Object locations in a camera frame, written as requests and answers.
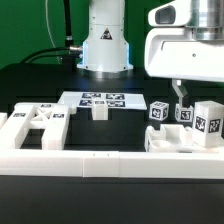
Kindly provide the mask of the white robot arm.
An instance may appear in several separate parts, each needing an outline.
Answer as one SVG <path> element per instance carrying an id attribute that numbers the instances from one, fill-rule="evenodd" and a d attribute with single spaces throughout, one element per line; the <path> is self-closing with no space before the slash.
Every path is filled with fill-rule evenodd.
<path id="1" fill-rule="evenodd" d="M 124 0 L 90 0 L 80 69 L 96 77 L 129 70 Z M 148 13 L 144 67 L 151 77 L 224 82 L 224 0 L 172 0 Z"/>

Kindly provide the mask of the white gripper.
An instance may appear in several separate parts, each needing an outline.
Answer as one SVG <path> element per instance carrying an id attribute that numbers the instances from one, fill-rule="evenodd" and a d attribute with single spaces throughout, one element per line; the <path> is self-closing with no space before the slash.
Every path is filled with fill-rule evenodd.
<path id="1" fill-rule="evenodd" d="M 144 67 L 152 77 L 173 78 L 181 107 L 181 80 L 224 82 L 224 0 L 173 0 L 148 14 Z"/>

